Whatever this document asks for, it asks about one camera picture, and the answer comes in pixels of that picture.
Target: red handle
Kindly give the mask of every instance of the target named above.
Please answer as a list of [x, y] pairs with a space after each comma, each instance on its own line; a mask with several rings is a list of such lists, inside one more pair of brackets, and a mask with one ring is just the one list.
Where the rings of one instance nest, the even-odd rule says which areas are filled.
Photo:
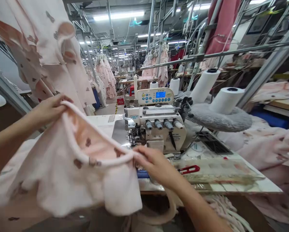
[[192, 165], [192, 166], [188, 166], [188, 167], [185, 167], [185, 168], [181, 168], [181, 169], [178, 169], [178, 171], [183, 175], [183, 174], [188, 174], [188, 173], [193, 173], [193, 172], [198, 172], [200, 170], [200, 167], [197, 166], [197, 165]]

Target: red box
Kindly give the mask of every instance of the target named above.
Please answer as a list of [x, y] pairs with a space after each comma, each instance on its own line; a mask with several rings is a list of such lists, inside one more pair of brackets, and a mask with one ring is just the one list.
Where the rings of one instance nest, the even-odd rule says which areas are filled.
[[118, 105], [124, 105], [123, 97], [118, 97], [116, 101], [118, 102]]

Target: thread spool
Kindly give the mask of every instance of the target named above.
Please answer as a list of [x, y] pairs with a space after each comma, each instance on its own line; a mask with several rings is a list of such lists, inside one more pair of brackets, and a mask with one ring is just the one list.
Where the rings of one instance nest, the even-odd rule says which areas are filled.
[[169, 88], [173, 91], [174, 96], [178, 95], [179, 93], [179, 85], [180, 85], [180, 78], [173, 78], [170, 80]]
[[203, 103], [221, 72], [216, 68], [203, 71], [190, 97], [193, 103]]
[[155, 88], [158, 88], [158, 83], [156, 81], [152, 81], [150, 83], [150, 89], [155, 89]]
[[135, 100], [138, 99], [138, 93], [137, 93], [137, 91], [138, 91], [138, 83], [137, 83], [137, 81], [138, 81], [138, 76], [135, 75], [135, 76], [134, 76], [134, 93], [135, 93]]
[[209, 109], [220, 114], [230, 114], [243, 94], [243, 89], [233, 87], [222, 88], [210, 104]]

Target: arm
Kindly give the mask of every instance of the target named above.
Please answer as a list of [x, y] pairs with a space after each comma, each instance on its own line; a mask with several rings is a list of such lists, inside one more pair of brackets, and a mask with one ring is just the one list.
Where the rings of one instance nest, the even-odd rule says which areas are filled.
[[195, 230], [232, 231], [191, 184], [165, 159], [163, 153], [143, 146], [136, 147], [134, 150], [143, 154], [143, 156], [135, 156], [136, 162], [143, 166], [152, 178], [175, 192], [182, 200]]
[[19, 121], [0, 132], [0, 171], [34, 131], [58, 119], [66, 110], [66, 106], [60, 105], [62, 100], [72, 102], [63, 94], [48, 98]]

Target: blue bin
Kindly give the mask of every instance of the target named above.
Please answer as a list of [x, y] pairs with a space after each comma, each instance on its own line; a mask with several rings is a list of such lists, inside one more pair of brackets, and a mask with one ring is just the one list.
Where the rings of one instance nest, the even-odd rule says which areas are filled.
[[98, 97], [98, 92], [96, 89], [93, 89], [93, 93], [94, 93], [94, 97], [96, 100], [96, 103], [93, 104], [95, 109], [98, 109], [100, 107], [100, 101], [99, 101], [99, 97]]

